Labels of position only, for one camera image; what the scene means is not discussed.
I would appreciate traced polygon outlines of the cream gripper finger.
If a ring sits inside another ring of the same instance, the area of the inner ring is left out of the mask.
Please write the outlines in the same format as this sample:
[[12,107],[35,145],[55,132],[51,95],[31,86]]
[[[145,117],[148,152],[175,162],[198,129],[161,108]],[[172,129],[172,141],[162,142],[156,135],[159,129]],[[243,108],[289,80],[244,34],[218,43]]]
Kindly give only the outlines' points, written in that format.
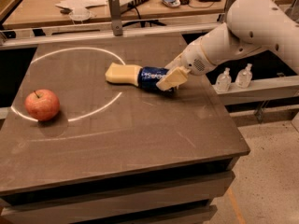
[[164,77],[162,77],[156,86],[161,91],[167,91],[171,88],[175,88],[188,80],[188,74],[190,70],[185,67],[176,67],[170,70]]

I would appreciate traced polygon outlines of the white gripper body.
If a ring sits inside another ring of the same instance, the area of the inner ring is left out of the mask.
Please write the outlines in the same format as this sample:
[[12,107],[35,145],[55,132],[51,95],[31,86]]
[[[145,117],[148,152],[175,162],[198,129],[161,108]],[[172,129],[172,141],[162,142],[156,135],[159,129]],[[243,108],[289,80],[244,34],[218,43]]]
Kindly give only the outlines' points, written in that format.
[[201,38],[190,43],[179,56],[170,62],[165,68],[173,70],[177,67],[184,67],[191,75],[201,76],[213,71],[216,65],[208,60],[201,44]]

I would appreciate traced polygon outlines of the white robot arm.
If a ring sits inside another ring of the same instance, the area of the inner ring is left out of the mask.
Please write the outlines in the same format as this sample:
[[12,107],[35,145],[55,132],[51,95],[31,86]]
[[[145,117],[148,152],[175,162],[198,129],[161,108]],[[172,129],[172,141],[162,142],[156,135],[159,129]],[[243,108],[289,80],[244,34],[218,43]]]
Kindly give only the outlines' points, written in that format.
[[235,0],[225,22],[190,43],[166,68],[157,87],[166,91],[227,61],[269,50],[299,73],[299,25],[271,0]]

